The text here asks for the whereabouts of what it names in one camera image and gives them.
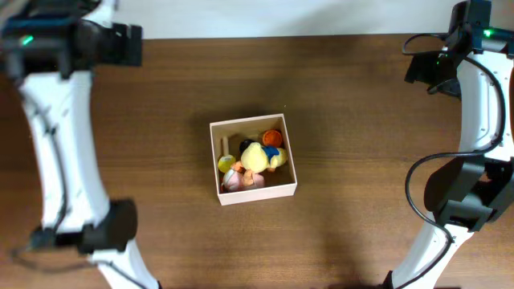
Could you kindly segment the yellow wooden rattle drum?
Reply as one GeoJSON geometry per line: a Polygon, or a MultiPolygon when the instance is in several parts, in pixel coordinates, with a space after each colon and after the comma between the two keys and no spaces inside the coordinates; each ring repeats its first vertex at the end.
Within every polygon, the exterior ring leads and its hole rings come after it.
{"type": "Polygon", "coordinates": [[[230,154],[228,137],[222,137],[222,155],[218,159],[218,170],[227,173],[231,166],[236,162],[236,158],[230,154]]]}

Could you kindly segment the black round puck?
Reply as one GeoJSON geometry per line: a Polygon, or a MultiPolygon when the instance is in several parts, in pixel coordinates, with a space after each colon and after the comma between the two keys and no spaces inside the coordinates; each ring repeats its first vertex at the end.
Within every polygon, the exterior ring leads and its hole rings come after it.
{"type": "Polygon", "coordinates": [[[243,140],[239,145],[239,151],[244,153],[244,151],[252,144],[254,141],[252,139],[243,140]]]}

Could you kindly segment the yellow plush duck toy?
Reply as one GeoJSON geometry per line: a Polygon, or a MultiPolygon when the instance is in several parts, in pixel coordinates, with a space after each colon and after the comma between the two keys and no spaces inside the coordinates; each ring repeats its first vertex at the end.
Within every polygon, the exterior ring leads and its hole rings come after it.
{"type": "Polygon", "coordinates": [[[252,142],[243,151],[240,160],[236,161],[231,168],[237,172],[243,172],[243,185],[249,187],[256,184],[257,174],[263,171],[274,173],[287,161],[288,153],[285,149],[252,142]]]}

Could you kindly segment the pink white bunny figurine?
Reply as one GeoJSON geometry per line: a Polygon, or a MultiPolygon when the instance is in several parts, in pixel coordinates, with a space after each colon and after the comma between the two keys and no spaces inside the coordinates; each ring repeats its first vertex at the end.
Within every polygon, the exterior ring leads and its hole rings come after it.
{"type": "Polygon", "coordinates": [[[251,185],[244,185],[243,174],[229,169],[222,178],[221,188],[224,193],[233,193],[251,189],[261,189],[265,186],[264,177],[260,174],[253,174],[252,180],[253,183],[251,185]]]}

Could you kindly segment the orange round puck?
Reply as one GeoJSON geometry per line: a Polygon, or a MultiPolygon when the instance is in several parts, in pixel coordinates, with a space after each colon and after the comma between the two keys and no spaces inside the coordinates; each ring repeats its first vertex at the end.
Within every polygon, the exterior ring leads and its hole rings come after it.
{"type": "Polygon", "coordinates": [[[262,136],[262,142],[265,146],[279,148],[282,146],[284,139],[280,131],[276,129],[270,129],[264,132],[262,136]]]}

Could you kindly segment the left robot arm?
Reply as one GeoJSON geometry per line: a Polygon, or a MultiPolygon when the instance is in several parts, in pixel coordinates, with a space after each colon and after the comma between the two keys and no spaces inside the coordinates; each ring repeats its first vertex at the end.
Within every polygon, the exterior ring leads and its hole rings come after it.
{"type": "Polygon", "coordinates": [[[111,199],[96,161],[91,92],[99,64],[138,67],[142,29],[113,22],[115,0],[29,1],[1,29],[6,76],[18,90],[43,189],[43,216],[13,262],[45,266],[27,253],[74,247],[113,288],[157,288],[137,247],[137,208],[111,199]]]}

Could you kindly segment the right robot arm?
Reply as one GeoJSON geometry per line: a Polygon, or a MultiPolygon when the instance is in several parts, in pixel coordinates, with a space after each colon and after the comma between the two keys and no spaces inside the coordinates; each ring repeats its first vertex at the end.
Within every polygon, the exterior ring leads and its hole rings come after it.
{"type": "Polygon", "coordinates": [[[390,271],[384,288],[432,288],[455,252],[474,233],[497,220],[513,203],[513,132],[510,122],[512,31],[491,26],[492,3],[462,1],[453,6],[449,29],[436,37],[439,51],[402,53],[412,58],[407,83],[427,85],[461,102],[461,136],[456,153],[436,153],[416,161],[405,180],[421,164],[439,158],[449,162],[430,175],[424,190],[424,221],[409,254],[390,271]]]}

